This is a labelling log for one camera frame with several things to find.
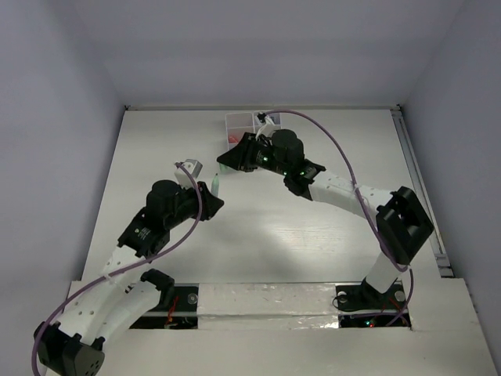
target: white panel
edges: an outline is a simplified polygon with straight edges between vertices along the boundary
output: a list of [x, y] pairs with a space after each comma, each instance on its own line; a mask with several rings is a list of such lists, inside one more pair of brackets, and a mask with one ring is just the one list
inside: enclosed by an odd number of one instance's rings
[[403, 101], [463, 0], [74, 0], [127, 104]]
[[198, 319], [203, 331], [297, 331], [338, 329], [337, 316], [210, 316]]
[[199, 316], [337, 315], [335, 284], [201, 284]]
[[481, 331], [128, 331], [99, 376], [496, 376]]
[[[422, 273], [415, 272], [418, 276], [416, 279], [416, 289], [414, 290], [413, 298], [410, 303], [410, 316], [413, 321], [413, 329], [415, 331], [462, 331], [468, 328], [477, 328], [481, 330], [478, 323], [477, 314], [475, 313], [474, 307], [472, 306], [470, 296], [464, 280], [461, 279], [436, 279], [430, 281], [426, 278], [419, 277]], [[75, 281], [71, 284], [70, 293], [75, 292], [88, 281]], [[223, 316], [225, 312], [232, 315], [237, 313], [243, 313], [244, 310], [248, 313], [253, 313], [255, 316], [271, 316], [272, 313], [284, 313], [282, 307], [280, 307], [279, 302], [275, 304], [259, 303], [258, 305], [251, 305], [246, 302], [244, 298], [246, 295], [246, 289], [248, 290], [249, 284], [242, 284], [241, 288], [236, 288], [235, 284], [228, 284], [224, 286], [223, 284], [201, 284], [201, 293], [199, 296], [202, 313], [216, 313], [219, 316]], [[280, 286], [280, 294], [284, 294], [286, 291], [296, 292], [302, 291], [307, 292], [308, 290], [314, 291], [314, 297], [303, 296], [301, 298], [301, 306], [293, 304], [289, 300], [289, 308], [295, 309], [298, 314], [303, 316], [314, 314], [319, 315], [330, 315], [336, 314], [334, 307], [325, 306], [324, 301], [330, 295], [331, 284], [263, 284], [268, 286]], [[404, 285], [408, 286], [408, 275], [405, 275]], [[215, 294], [214, 286], [221, 288], [221, 294]], [[256, 291], [252, 294], [252, 298], [260, 296], [260, 291]], [[320, 302], [315, 300], [315, 297], [320, 298]], [[218, 308], [218, 305], [223, 304], [225, 309]], [[238, 323], [240, 328], [243, 328], [244, 322]], [[288, 321], [283, 321], [281, 324], [288, 325]], [[277, 322], [262, 324], [263, 328], [277, 327]]]
[[[339, 140], [360, 184], [412, 186], [388, 110], [309, 111]], [[306, 156], [347, 178], [333, 144], [302, 118], [283, 116]], [[199, 160], [210, 182], [226, 151], [225, 111], [127, 112], [115, 150], [84, 278], [95, 276], [117, 238], [145, 204], [151, 185], [174, 179], [175, 161]], [[179, 249], [154, 263], [177, 283], [282, 283], [362, 280], [380, 254], [367, 222], [328, 204], [295, 197], [282, 177], [264, 170], [220, 175], [225, 206]], [[171, 231], [171, 243], [191, 226]], [[413, 265], [416, 278], [439, 278], [428, 244]]]
[[501, 373], [501, 2], [469, 1], [405, 102], [450, 262]]
[[123, 104], [71, 2], [0, 1], [0, 373], [81, 275]]

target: white tabletop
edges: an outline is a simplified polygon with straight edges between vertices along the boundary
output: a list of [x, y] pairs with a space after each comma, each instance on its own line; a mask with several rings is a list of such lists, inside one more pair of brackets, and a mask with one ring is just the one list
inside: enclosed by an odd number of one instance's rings
[[[411, 186], [388, 110], [309, 110], [345, 149], [359, 182], [382, 189]], [[151, 185], [174, 179], [173, 163], [204, 164], [210, 182], [225, 152], [225, 111], [126, 112], [84, 280], [99, 274], [117, 238], [144, 205]], [[308, 159], [348, 178], [339, 153], [313, 125], [283, 115]], [[220, 176], [222, 210], [153, 267], [177, 283], [360, 281], [379, 254], [365, 221], [295, 197], [266, 171]], [[179, 239], [191, 223], [171, 232]], [[413, 330], [128, 331], [106, 354], [99, 376], [495, 375], [462, 280], [441, 279], [429, 244], [413, 260]], [[75, 289], [81, 282], [73, 284]], [[408, 277], [404, 277], [409, 290]]]
[[[348, 155], [359, 182], [382, 189], [412, 186], [388, 110], [309, 111]], [[85, 264], [95, 276], [151, 185], [174, 179], [173, 163], [186, 158], [204, 164], [200, 180], [218, 172], [216, 157], [226, 151], [225, 111], [126, 112], [103, 202]], [[308, 159], [349, 177], [333, 144], [314, 125], [282, 117], [305, 144]], [[199, 225], [179, 249], [155, 263], [178, 283], [321, 282], [361, 280], [379, 254], [367, 223], [335, 207], [295, 197], [280, 176], [267, 171], [220, 175], [222, 210]], [[191, 226], [171, 231], [171, 242]], [[439, 278], [427, 245], [433, 278]]]

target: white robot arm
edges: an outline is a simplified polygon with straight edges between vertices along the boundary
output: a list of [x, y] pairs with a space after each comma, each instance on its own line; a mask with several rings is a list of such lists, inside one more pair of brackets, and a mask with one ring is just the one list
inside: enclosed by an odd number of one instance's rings
[[415, 193], [404, 186], [397, 191], [354, 186], [352, 181], [306, 159], [303, 143], [294, 132], [276, 130], [266, 114], [259, 114], [258, 119], [263, 124], [259, 132], [245, 133], [234, 148], [218, 157], [218, 162], [237, 171], [263, 168], [275, 172], [283, 176], [287, 189], [297, 196], [369, 217], [384, 252], [358, 289], [350, 288], [351, 296], [338, 308], [345, 312], [381, 309], [395, 280], [434, 230]]
[[[194, 179], [202, 169], [200, 162], [194, 160], [187, 160], [182, 166]], [[185, 173], [177, 170], [175, 176], [177, 183], [161, 180], [153, 184], [146, 206], [122, 233], [103, 267], [104, 281], [81, 294], [55, 323], [48, 326], [42, 323], [35, 331], [35, 338], [40, 338], [40, 343], [35, 343], [39, 360], [57, 374], [96, 374], [114, 339], [146, 311], [171, 303], [174, 280], [151, 269], [147, 260], [168, 243], [171, 229], [197, 217], [199, 193], [200, 221], [211, 219], [224, 204], [204, 182], [197, 183], [197, 193]], [[141, 261], [144, 263], [140, 266], [114, 273]]]

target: cable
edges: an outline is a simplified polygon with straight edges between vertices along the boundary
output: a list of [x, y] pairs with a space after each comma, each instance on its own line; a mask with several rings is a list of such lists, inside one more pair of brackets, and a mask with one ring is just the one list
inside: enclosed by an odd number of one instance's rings
[[381, 237], [381, 235], [377, 232], [377, 228], [376, 228], [376, 224], [373, 222], [373, 220], [370, 218], [370, 213], [369, 213], [369, 209], [367, 208], [366, 206], [366, 203], [364, 202], [363, 200], [363, 197], [362, 197], [362, 194], [360, 193], [360, 189], [358, 187], [358, 183], [357, 183], [357, 178], [355, 176], [355, 172], [353, 171], [353, 167], [351, 166], [351, 163], [350, 161], [348, 160], [348, 157], [346, 156], [346, 154], [344, 153], [343, 149], [341, 148], [341, 145], [339, 144], [339, 142], [334, 138], [334, 136], [332, 136], [330, 134], [329, 131], [327, 131], [327, 129], [325, 127], [323, 127], [320, 123], [318, 123], [315, 119], [313, 119], [312, 117], [309, 117], [307, 114], [303, 114], [302, 112], [299, 112], [299, 111], [295, 111], [295, 110], [270, 110], [270, 111], [266, 111], [265, 112], [266, 115], [271, 115], [271, 114], [279, 114], [279, 113], [283, 113], [283, 114], [292, 114], [292, 115], [296, 115], [296, 116], [299, 116], [301, 118], [304, 118], [308, 121], [310, 121], [311, 123], [313, 123], [314, 125], [316, 125], [317, 128], [319, 128], [323, 133], [325, 133], [325, 135], [327, 137], [329, 137], [329, 139], [334, 143], [334, 145], [336, 145], [336, 148], [339, 150], [339, 153], [341, 154], [341, 156], [343, 157], [343, 160], [344, 160], [344, 163], [346, 164], [346, 167], [348, 168], [348, 171], [350, 172], [350, 176], [351, 176], [351, 182], [353, 183], [353, 186], [355, 187], [355, 195], [357, 197], [357, 199], [359, 200], [359, 203], [360, 203], [360, 206], [362, 208], [362, 211], [363, 211], [363, 214], [364, 216], [366, 217], [367, 219], [367, 222], [369, 223], [369, 226], [370, 226], [370, 229], [373, 231], [374, 233], [374, 236], [377, 238], [377, 241], [379, 242], [380, 246], [381, 246], [381, 250], [383, 251], [384, 255], [386, 257], [388, 257], [388, 259], [391, 261], [391, 263], [393, 264], [393, 266], [400, 272], [400, 273], [404, 273], [406, 270], [409, 271], [409, 275], [410, 275], [410, 289], [409, 289], [409, 297], [407, 298], [407, 301], [405, 302], [405, 305], [402, 307], [402, 309], [400, 310], [400, 312], [395, 316], [395, 318], [390, 321], [390, 323], [387, 325], [387, 326], [390, 326], [391, 324], [393, 324], [396, 320], [398, 320], [398, 318], [402, 317], [405, 309], [407, 308], [407, 305], [409, 304], [410, 302], [410, 299], [411, 297], [413, 296], [413, 291], [414, 291], [414, 273], [413, 271], [411, 270], [411, 268], [409, 267], [406, 267], [404, 266], [403, 268], [395, 261], [395, 259], [393, 258], [392, 254], [390, 253], [390, 251], [388, 250], [388, 247], [386, 245], [386, 243], [384, 242], [384, 239]]
[[353, 316], [356, 316], [356, 317], [378, 317], [378, 316], [381, 316], [381, 315], [395, 315], [395, 317], [388, 324], [386, 324], [387, 327], [390, 327], [399, 318], [402, 318], [402, 320], [404, 320], [404, 322], [407, 322], [407, 320], [405, 319], [405, 317], [403, 315], [404, 315], [404, 312], [407, 309], [407, 306], [409, 305], [410, 299], [413, 297], [413, 293], [414, 293], [414, 272], [413, 272], [413, 270], [411, 268], [409, 268], [409, 276], [410, 276], [409, 296], [407, 297], [407, 300], [405, 301], [405, 303], [402, 306], [402, 308], [399, 308], [398, 304], [396, 304], [393, 299], [390, 299], [390, 302], [392, 302], [397, 307], [397, 309], [399, 309], [399, 311], [396, 314], [395, 313], [384, 312], [384, 310], [383, 310], [382, 312], [379, 312], [379, 313], [376, 313], [376, 314], [374, 314], [374, 313], [362, 313], [360, 315], [353, 315]]
[[392, 305], [394, 305], [394, 306], [395, 306], [395, 308], [396, 308], [396, 309], [400, 310], [400, 305], [398, 305], [398, 303], [397, 303], [397, 302], [396, 302], [393, 298], [389, 298], [388, 300], [390, 301], [390, 303], [391, 303]]
[[[142, 261], [136, 262], [136, 263], [131, 264], [129, 266], [125, 266], [121, 269], [114, 270], [113, 272], [111, 272], [109, 274], [110, 277], [115, 277], [118, 274], [128, 272], [129, 270], [132, 270], [132, 269], [140, 267], [144, 264], [153, 262], [153, 261], [159, 259], [160, 257], [166, 255], [170, 251], [174, 251], [179, 245], [181, 245], [182, 243], [185, 242], [186, 239], [188, 239], [188, 237], [193, 233], [196, 226], [200, 222], [200, 218], [202, 217], [203, 202], [202, 202], [202, 196], [200, 194], [200, 190], [198, 189], [198, 185], [196, 184], [195, 179], [191, 176], [191, 174], [188, 172], [188, 170], [186, 170], [186, 168], [184, 168], [182, 163], [176, 163], [175, 165], [176, 165], [176, 167], [180, 168], [188, 176], [188, 179], [192, 183], [193, 189], [195, 190], [196, 198], [198, 199], [198, 213], [196, 214], [195, 222], [192, 224], [192, 226], [189, 228], [189, 230], [186, 232], [186, 234], [181, 239], [179, 239], [175, 244], [173, 244], [172, 246], [167, 248], [165, 251], [159, 252], [157, 255], [155, 255], [151, 258], [144, 259]], [[35, 336], [33, 350], [31, 351], [31, 370], [33, 371], [34, 376], [41, 376], [40, 372], [38, 371], [38, 366], [37, 366], [37, 350], [38, 350], [38, 347], [40, 346], [41, 337], [44, 334], [47, 327], [56, 318], [56, 316], [59, 313], [61, 313], [64, 310], [64, 308], [68, 304], [70, 304], [77, 296], [83, 294], [87, 290], [90, 290], [91, 288], [93, 288], [94, 286], [96, 286], [97, 284], [100, 284], [101, 282], [103, 282], [105, 280], [106, 280], [105, 277], [99, 277], [99, 278], [93, 280], [92, 282], [86, 284], [84, 287], [82, 287], [80, 290], [78, 290], [77, 292], [72, 294], [69, 298], [67, 298], [64, 302], [62, 302], [60, 304], [60, 306], [57, 307], [56, 310], [54, 312], [52, 312], [50, 314], [50, 316], [47, 318], [47, 320], [45, 320], [45, 322], [42, 324], [42, 326], [40, 327], [40, 330], [38, 331], [37, 335]]]
[[173, 303], [172, 303], [172, 307], [169, 309], [169, 311], [167, 313], [167, 321], [165, 323], [165, 326], [169, 325], [172, 322], [172, 313], [174, 313], [175, 307], [178, 305], [178, 301], [179, 301], [179, 297], [176, 296], [174, 298]]

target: clear plastic box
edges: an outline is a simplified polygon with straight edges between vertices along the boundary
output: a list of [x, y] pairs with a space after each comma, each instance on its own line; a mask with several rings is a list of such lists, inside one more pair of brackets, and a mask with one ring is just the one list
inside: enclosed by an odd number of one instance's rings
[[[256, 118], [259, 112], [261, 111], [226, 114], [226, 142], [228, 143], [228, 150], [240, 142], [245, 132], [256, 133], [259, 130], [261, 123]], [[270, 117], [276, 124], [276, 128], [281, 129], [280, 114], [272, 114]]]

